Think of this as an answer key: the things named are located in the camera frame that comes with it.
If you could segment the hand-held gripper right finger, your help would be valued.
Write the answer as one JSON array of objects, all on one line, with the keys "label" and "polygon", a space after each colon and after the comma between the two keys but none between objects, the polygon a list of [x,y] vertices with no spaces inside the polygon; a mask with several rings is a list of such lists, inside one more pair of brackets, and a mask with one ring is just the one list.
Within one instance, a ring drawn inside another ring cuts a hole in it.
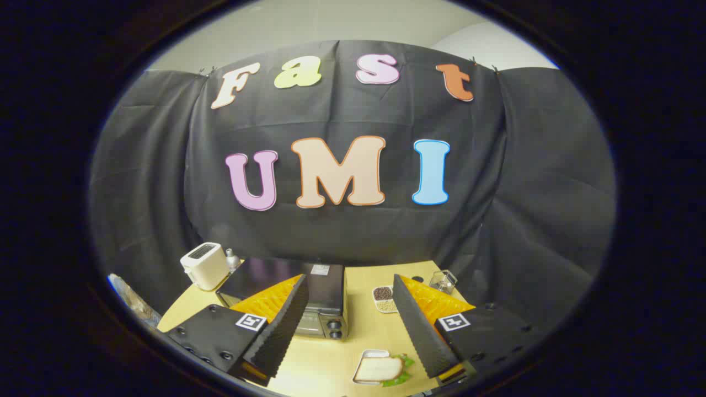
[{"label": "hand-held gripper right finger", "polygon": [[529,352],[540,327],[495,303],[474,306],[396,274],[393,300],[430,378],[494,374]]}]

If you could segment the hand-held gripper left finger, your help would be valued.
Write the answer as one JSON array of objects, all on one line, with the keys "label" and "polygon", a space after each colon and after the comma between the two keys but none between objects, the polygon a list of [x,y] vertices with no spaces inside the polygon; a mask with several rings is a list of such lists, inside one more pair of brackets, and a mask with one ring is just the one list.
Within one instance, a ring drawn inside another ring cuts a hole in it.
[{"label": "hand-held gripper left finger", "polygon": [[284,360],[308,299],[307,276],[299,274],[230,308],[209,304],[166,336],[220,372],[266,387]]}]

